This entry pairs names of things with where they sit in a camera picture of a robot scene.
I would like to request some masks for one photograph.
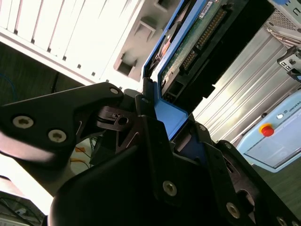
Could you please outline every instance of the printed label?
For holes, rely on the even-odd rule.
[[[211,7],[211,5],[213,4],[213,1],[209,1],[207,3],[207,5],[204,7],[203,11],[201,12],[201,14],[199,15],[199,18],[203,19],[204,16],[206,15],[206,13],[208,12],[209,8]]]

